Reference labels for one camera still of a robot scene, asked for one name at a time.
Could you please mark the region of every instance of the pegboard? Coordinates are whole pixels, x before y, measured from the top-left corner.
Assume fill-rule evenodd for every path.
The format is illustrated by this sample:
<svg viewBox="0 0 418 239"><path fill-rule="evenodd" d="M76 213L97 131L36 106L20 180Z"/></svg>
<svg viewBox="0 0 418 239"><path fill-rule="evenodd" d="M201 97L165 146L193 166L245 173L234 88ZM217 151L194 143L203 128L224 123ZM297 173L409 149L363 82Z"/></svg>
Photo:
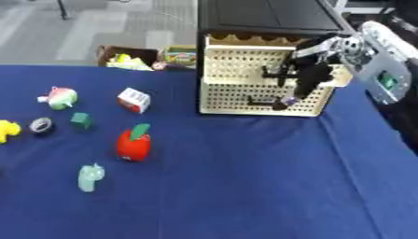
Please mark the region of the pegboard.
<svg viewBox="0 0 418 239"><path fill-rule="evenodd" d="M208 114L272 115L272 116L318 116L333 87L319 87L305 100L287 110L274 111L270 106L249 106L248 96L257 102L272 102L277 96L284 96L295 86L246 85L246 84L206 84L201 87L201 112Z"/></svg>
<svg viewBox="0 0 418 239"><path fill-rule="evenodd" d="M204 54L204 70L201 83L200 110L208 114L318 116L335 87L346 86L352 75L342 65L332 65L333 80L321 83L311 95L286 110L274 111L271 106L250 106L248 96L256 102L272 102L285 96L296 87L296 81L288 79L283 88L277 79L261 77L262 66L270 72L277 71L291 49L280 46L226 46L209 45Z"/></svg>

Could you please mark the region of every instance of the duct tape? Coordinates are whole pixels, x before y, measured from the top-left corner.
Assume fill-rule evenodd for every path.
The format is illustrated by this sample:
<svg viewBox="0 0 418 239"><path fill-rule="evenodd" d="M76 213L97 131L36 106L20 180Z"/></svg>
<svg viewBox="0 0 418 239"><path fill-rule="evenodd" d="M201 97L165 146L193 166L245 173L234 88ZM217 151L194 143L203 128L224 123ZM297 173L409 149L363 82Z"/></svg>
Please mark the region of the duct tape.
<svg viewBox="0 0 418 239"><path fill-rule="evenodd" d="M29 125L29 130L34 135L47 135L54 131L54 123L52 122L52 119L50 118L39 118L32 121L32 123Z"/></svg>

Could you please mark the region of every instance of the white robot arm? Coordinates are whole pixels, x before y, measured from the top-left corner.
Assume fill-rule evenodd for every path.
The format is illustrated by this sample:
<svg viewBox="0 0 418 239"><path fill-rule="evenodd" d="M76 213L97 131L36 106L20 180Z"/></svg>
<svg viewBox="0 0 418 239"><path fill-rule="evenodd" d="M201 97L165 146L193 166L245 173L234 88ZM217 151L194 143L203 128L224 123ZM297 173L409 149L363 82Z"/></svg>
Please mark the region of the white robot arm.
<svg viewBox="0 0 418 239"><path fill-rule="evenodd" d="M287 78L297 79L295 91L275 102L273 108L286 109L308 97L321 82L331 80L331 63L344 64L383 105L402 100L418 78L418 50L386 26L367 21L350 37L327 35L300 44L278 74L263 69L264 77L277 77L282 86Z"/></svg>

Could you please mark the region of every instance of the small carton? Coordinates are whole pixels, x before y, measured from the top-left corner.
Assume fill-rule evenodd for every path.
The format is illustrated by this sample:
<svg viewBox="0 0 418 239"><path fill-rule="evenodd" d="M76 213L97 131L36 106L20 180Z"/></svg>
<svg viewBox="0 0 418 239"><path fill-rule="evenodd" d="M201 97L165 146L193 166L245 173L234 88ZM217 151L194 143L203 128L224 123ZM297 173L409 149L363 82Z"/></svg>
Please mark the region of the small carton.
<svg viewBox="0 0 418 239"><path fill-rule="evenodd" d="M151 97L146 93L127 88L118 96L118 102L132 112L142 114L151 104Z"/></svg>

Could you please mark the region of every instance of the floor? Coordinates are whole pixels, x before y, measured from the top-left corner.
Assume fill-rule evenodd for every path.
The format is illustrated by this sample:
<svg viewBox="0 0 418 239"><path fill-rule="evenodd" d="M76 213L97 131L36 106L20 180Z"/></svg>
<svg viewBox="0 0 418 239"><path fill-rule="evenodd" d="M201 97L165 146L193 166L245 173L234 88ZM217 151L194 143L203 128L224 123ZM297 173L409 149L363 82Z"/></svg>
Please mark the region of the floor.
<svg viewBox="0 0 418 239"><path fill-rule="evenodd" d="M0 0L0 64L95 65L100 45L194 44L197 0Z"/></svg>

